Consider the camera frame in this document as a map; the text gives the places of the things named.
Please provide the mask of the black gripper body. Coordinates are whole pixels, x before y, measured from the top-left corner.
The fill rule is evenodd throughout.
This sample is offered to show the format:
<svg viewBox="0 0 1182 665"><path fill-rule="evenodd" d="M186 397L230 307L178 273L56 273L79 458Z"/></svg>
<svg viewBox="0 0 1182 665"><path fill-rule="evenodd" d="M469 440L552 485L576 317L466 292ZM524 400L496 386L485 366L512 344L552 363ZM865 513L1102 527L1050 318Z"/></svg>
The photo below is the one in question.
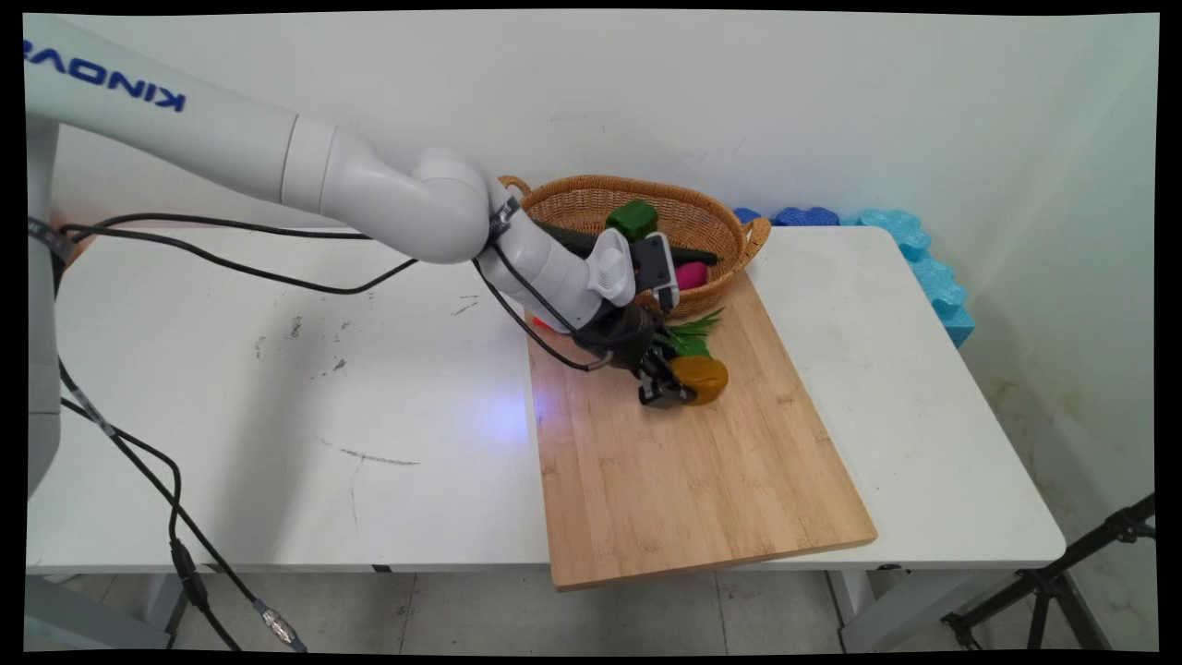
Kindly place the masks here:
<svg viewBox="0 0 1182 665"><path fill-rule="evenodd" d="M638 373L661 325L661 315L630 302L617 307L603 300L595 317L574 332L574 343L591 353L611 354L609 366Z"/></svg>

